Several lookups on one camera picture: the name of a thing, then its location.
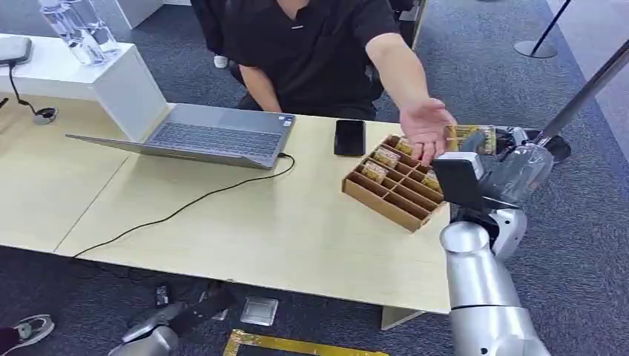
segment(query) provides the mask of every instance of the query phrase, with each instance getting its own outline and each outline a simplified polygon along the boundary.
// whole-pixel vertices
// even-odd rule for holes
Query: man's hand
[[[446,126],[456,120],[438,99],[425,99],[414,106],[400,109],[400,124],[413,147],[413,159],[421,159],[427,167],[446,151]]]

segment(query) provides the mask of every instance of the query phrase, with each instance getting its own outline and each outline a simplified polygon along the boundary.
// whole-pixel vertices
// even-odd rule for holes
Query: snack package
[[[400,151],[403,154],[407,154],[409,156],[412,156],[411,142],[406,137],[403,137],[403,136],[400,137],[400,140],[398,141],[398,144],[395,145],[395,149]]]
[[[432,169],[426,173],[426,176],[421,180],[421,184],[441,192],[441,187],[439,186],[439,181],[437,180],[437,174]]]
[[[387,167],[395,168],[400,161],[400,155],[384,147],[379,147],[374,152],[374,159]]]
[[[382,184],[384,178],[386,178],[387,172],[385,168],[382,168],[374,162],[367,161],[365,162],[365,166],[363,167],[361,173],[365,177],[375,181],[377,184]]]
[[[461,144],[476,131],[483,131],[485,141],[478,147],[477,154],[495,154],[495,126],[491,125],[449,125],[447,127],[447,150],[459,151]]]

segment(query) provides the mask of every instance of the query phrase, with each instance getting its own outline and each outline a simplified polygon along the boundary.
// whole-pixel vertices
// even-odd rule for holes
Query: gold strip
[[[233,330],[225,345],[223,356],[237,356],[240,345],[258,346],[266,349],[296,352],[318,356],[389,356],[383,352],[369,352],[344,347],[307,343],[304,341],[282,339],[262,335],[247,334],[242,330]]]

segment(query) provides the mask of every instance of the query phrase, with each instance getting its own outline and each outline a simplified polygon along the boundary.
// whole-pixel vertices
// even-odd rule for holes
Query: wooden tray
[[[439,190],[421,183],[429,168],[421,167],[419,161],[396,150],[394,147],[399,139],[399,136],[389,136],[365,156],[343,179],[342,190],[343,193],[414,232],[426,224],[432,214],[445,204],[444,195]],[[374,152],[379,147],[401,156],[395,168],[387,167],[373,159]],[[363,165],[368,161],[389,172],[381,184],[361,173]]]

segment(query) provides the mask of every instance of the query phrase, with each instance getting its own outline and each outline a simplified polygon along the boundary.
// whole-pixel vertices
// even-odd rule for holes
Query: laptop
[[[137,154],[272,169],[294,116],[177,104],[144,143],[65,135]]]

